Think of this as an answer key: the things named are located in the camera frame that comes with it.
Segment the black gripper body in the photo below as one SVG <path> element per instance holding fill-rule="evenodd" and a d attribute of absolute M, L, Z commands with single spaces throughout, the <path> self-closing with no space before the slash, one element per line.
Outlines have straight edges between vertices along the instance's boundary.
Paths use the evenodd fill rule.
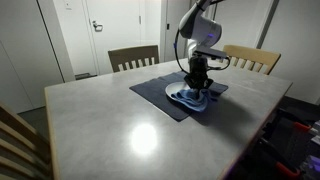
<path fill-rule="evenodd" d="M 184 77 L 185 82 L 192 89 L 208 89 L 213 80 L 207 75 L 207 59 L 202 56 L 193 56 L 189 59 L 190 72 Z"/>

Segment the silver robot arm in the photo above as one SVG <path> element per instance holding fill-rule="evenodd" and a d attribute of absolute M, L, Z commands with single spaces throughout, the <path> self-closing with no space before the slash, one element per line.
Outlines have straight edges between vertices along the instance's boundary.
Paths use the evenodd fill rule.
<path fill-rule="evenodd" d="M 207 63 L 207 58 L 226 59 L 223 51 L 212 49 L 221 38 L 222 26 L 217 22 L 203 17 L 205 10 L 222 0 L 197 0 L 181 19 L 178 30 L 183 38 L 196 42 L 195 50 L 189 58 L 189 71 L 185 82 L 192 89 L 207 89 L 213 83 L 207 75 L 209 70 L 216 70 Z"/>

